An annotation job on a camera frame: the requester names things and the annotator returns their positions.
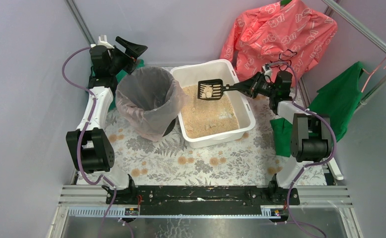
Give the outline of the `black litter scoop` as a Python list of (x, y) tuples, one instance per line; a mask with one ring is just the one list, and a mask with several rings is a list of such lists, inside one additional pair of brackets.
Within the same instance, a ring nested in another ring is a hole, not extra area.
[(232, 88), (229, 84), (224, 84), (222, 79), (202, 80), (197, 84), (197, 98), (205, 101), (220, 100), (225, 91)]

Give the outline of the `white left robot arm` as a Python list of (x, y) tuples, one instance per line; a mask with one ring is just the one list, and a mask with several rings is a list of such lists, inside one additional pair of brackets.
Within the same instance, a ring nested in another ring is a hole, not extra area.
[[(106, 117), (118, 85), (117, 75), (124, 71), (131, 74), (137, 67), (138, 58), (148, 49), (145, 45), (129, 42), (119, 36), (116, 42), (124, 51), (111, 45), (106, 35), (97, 43), (70, 55), (62, 65), (62, 76), (70, 85), (84, 90), (88, 101), (77, 128), (66, 134), (66, 143), (77, 171), (89, 185), (103, 182), (106, 187), (124, 190), (129, 187), (130, 176), (113, 169), (115, 153), (104, 131)], [(88, 86), (71, 82), (66, 74), (67, 63), (83, 51), (89, 51), (91, 59)]]

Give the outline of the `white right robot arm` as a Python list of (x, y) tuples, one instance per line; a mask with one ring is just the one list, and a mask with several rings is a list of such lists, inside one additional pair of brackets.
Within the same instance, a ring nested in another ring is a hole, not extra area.
[(322, 159), (332, 155), (336, 139), (328, 117), (302, 109), (290, 96), (292, 73), (279, 71), (274, 82), (267, 82), (268, 76), (268, 71), (258, 72), (243, 82), (223, 85), (222, 91), (238, 91), (250, 98), (264, 95), (269, 98), (269, 108), (273, 113), (292, 125), (291, 157), (271, 181), (271, 186), (287, 189), (295, 184), (306, 168), (318, 165)]

